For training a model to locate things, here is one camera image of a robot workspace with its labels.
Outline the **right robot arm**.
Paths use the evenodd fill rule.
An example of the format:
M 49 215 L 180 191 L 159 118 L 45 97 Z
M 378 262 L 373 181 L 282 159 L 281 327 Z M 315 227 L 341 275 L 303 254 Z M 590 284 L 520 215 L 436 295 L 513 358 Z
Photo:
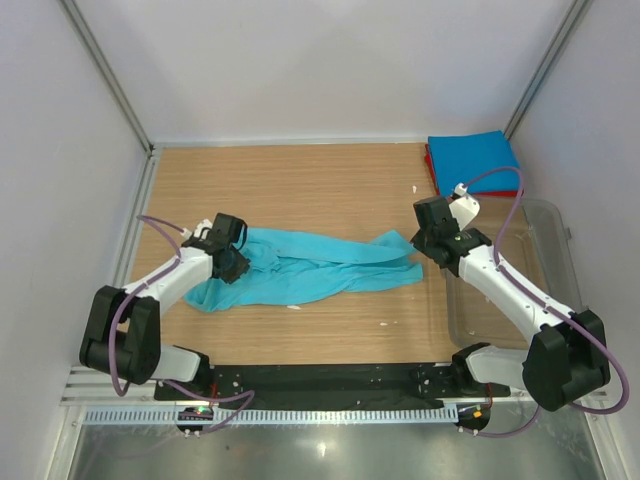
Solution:
M 455 391 L 472 396 L 486 384 L 500 384 L 527 391 L 554 412 L 609 383 L 602 320 L 553 299 L 496 254 L 490 238 L 467 225 L 479 212 L 476 200 L 435 196 L 415 202 L 413 209 L 419 225 L 413 247 L 481 292 L 527 342 L 524 350 L 480 342 L 455 353 Z

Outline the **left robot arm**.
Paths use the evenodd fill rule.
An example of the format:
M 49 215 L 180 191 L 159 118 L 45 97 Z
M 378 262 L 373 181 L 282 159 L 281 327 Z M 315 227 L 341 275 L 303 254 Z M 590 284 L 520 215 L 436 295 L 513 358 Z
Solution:
M 109 375 L 120 397 L 130 386 L 152 380 L 189 399 L 202 399 L 213 384 L 209 357 L 164 344 L 161 319 L 194 287 L 209 280 L 230 285 L 248 272 L 250 260 L 241 253 L 247 223 L 223 213 L 193 230 L 147 215 L 139 220 L 168 241 L 173 255 L 136 281 L 123 287 L 105 285 L 96 292 L 79 361 Z

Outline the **cyan t shirt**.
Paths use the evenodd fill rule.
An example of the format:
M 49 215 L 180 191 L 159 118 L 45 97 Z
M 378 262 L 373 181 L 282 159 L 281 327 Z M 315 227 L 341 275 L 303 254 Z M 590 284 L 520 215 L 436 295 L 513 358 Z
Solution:
M 185 302 L 205 313 L 250 305 L 317 302 L 341 292 L 379 292 L 419 283 L 416 250 L 390 230 L 361 243 L 286 230 L 250 228 L 241 254 L 249 270 L 227 284 L 209 279 L 189 290 Z

